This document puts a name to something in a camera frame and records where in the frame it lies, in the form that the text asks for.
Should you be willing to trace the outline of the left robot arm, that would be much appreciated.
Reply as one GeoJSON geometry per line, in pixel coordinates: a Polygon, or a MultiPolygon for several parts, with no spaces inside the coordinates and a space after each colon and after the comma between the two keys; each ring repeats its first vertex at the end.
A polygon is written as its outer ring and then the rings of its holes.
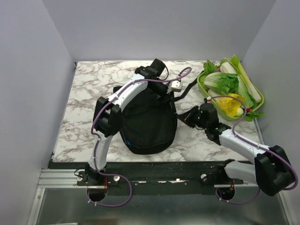
{"type": "Polygon", "coordinates": [[[159,78],[166,69],[164,62],[154,59],[149,66],[136,68],[111,96],[96,101],[90,132],[97,140],[85,166],[93,185],[109,176],[105,173],[107,153],[117,133],[134,153],[159,153],[173,142],[177,129],[174,94],[170,82],[159,78]]]}

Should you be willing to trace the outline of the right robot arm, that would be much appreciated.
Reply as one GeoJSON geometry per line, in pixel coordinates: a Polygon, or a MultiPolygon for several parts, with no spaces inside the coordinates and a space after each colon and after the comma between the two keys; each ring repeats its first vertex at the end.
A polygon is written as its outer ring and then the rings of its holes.
{"type": "Polygon", "coordinates": [[[209,140],[232,149],[250,161],[250,164],[225,161],[215,173],[218,182],[225,184],[231,179],[249,181],[269,196],[297,186],[297,174],[280,146],[261,145],[233,132],[230,126],[219,122],[213,104],[195,106],[178,115],[178,119],[191,128],[203,129],[209,140]]]}

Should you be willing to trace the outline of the black backpack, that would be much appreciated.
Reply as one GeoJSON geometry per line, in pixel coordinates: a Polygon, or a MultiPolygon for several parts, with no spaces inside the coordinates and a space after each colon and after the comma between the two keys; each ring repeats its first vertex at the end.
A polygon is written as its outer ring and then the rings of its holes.
{"type": "Polygon", "coordinates": [[[128,149],[137,155],[157,154],[174,141],[177,130],[175,102],[183,99],[197,83],[191,82],[179,97],[173,94],[160,98],[150,88],[139,93],[123,110],[120,136],[132,145],[128,149]]]}

